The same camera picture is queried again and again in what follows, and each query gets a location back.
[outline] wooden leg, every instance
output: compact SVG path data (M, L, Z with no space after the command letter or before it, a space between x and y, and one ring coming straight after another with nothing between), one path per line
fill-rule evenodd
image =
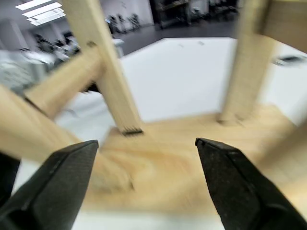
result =
M106 71L96 84L122 133L140 132L136 105L119 65L109 28L98 0L63 0L72 32L81 49L97 46Z
M256 104L275 41L259 34L267 0L246 0L240 18L238 44L221 122L248 118Z
M25 95L40 111L53 119L77 92L102 74L103 63L98 49L88 48Z
M3 153L43 162L52 152L82 142L3 86L0 86L0 98L0 150ZM99 152L92 181L105 190L131 188L126 170Z

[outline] desk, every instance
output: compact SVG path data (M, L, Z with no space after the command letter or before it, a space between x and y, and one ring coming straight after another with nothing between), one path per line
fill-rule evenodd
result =
M121 58L122 56L124 56L124 51L122 49L122 45L125 43L123 40L121 39L112 39L113 40L113 44L116 47L116 51L118 54L118 57Z
M186 22L188 25L191 25L191 15L190 15L190 1L189 0L181 0L177 1L172 4L168 4L166 6L160 5L157 8L158 18L159 18L159 24L160 28L163 29L165 26L168 26L170 24L173 24L175 22L178 22L177 18L174 18L172 20L164 21L163 18L165 16L165 12L174 9L174 8L184 8L185 15L186 15Z

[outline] wooden crossbar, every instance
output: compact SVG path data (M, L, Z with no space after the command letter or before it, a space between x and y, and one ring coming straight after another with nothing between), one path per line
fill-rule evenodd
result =
M77 92L102 77L105 68L97 47L88 48L64 63L47 80L25 95L40 111L53 119Z

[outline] white wall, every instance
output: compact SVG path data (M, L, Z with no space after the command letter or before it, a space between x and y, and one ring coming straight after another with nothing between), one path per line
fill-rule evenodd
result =
M54 23L55 23L55 25L57 25L57 27L58 27L58 29L61 33L65 33L65 32L68 32L68 31L71 30L66 18L64 18L60 21L55 21Z
M27 42L28 46L29 46L29 49L30 50L36 50L36 41L35 41L35 38L33 36L33 34L30 32L30 31L23 31L23 36L24 36L24 39L25 41Z
M58 39L49 23L47 23L44 26L40 26L40 27L32 30L31 32L33 34L42 35L46 40L48 40L51 43L54 43Z
M0 23L0 40L7 50L29 48L17 23L5 20Z
M6 49L5 45L2 43L1 40L0 40L0 49Z
M100 2L106 18L119 13L127 20L127 17L136 13L142 25L154 23L148 0L100 0Z

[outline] black object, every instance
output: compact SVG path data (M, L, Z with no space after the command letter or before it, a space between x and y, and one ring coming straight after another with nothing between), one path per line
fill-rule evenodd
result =
M0 152L0 207L11 197L20 160Z
M307 230L300 214L240 150L203 138L196 146L226 230Z
M87 141L53 153L0 209L0 229L70 230L97 149L97 141Z

